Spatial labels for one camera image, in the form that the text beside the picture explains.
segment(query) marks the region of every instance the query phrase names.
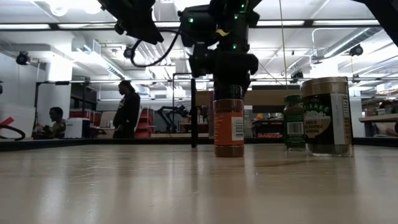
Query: standing person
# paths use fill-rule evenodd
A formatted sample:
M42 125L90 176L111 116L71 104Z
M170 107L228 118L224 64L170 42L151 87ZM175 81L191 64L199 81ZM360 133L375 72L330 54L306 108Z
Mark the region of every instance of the standing person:
M59 107L53 107L50 109L50 118L54 122L51 128L51 137L63 138L65 130L67 128L65 120L63 119L63 110Z
M119 92L124 97L113 119L115 127L113 138L134 138L141 98L129 81L120 82Z

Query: black cable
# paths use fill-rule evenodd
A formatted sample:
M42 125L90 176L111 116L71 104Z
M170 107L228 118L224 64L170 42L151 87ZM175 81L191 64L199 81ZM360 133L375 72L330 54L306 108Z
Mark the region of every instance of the black cable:
M0 124L0 129L8 129L11 131L15 131L16 133L21 135L19 138L16 138L16 139L6 138L4 136L0 136L0 139L11 139L11 140L15 140L15 141L21 141L26 137L25 133L23 131L21 131L20 129L16 129L16 128L13 128L13 127L10 127L7 125L3 125L3 124Z
M142 40L137 40L137 42L132 46L132 54L131 54L131 57L130 57L130 61L131 61L131 63L132 63L135 67L137 67L137 68L146 68L146 67L150 67L150 66L157 65L158 63L160 63L161 61L163 61L163 60L169 55L169 53L172 51L172 49L173 49L173 47L174 47L174 44L176 43L176 41L177 41L179 35L184 35L185 37L188 37L188 38L190 38L191 40L193 40L194 42L196 42L196 41L195 41L193 38L191 38L189 35L184 34L183 32L181 32L181 27L178 28L178 31L176 31L176 30L170 30L170 29L162 29L162 30L160 30L160 32L170 32L170 33L175 34L175 37L174 37L172 43L170 44L170 47L166 50L166 52L163 54L163 56L161 56L161 57L160 57L158 60L156 60L155 62L152 62L152 63L150 63L150 64L148 64L148 65L138 65L138 64L135 63L134 57L136 56L136 50L137 50L137 48L138 48L138 45L142 42Z

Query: desk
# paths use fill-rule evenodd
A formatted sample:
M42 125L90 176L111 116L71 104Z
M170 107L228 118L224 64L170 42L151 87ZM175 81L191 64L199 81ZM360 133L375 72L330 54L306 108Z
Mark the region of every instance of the desk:
M359 118L361 123L365 125L366 137L373 137L373 123L396 123L398 121L398 114L384 114L379 116L368 116L365 118ZM395 129L394 124L389 124L389 129Z

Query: white label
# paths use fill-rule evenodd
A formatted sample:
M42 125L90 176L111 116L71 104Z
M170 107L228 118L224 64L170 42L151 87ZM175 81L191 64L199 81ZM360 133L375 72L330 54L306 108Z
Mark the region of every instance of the white label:
M345 104L342 94L331 94L332 117L333 117L333 134L335 136L335 144L346 144L345 138Z
M244 140L243 118L232 118L232 141Z
M302 122L287 123L287 134L304 134Z

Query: black clothing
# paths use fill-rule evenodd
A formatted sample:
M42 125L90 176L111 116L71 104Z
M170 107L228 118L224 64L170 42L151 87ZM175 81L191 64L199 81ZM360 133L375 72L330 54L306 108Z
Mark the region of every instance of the black clothing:
M134 128L138 121L138 113L140 108L141 98L135 92L125 95L119 103L118 112L113 119L115 127L114 138L131 138L134 137ZM118 133L118 127L123 125L123 130Z
M115 131L113 133L114 139L133 139L134 136L135 136L134 128L132 129L123 128L122 131Z

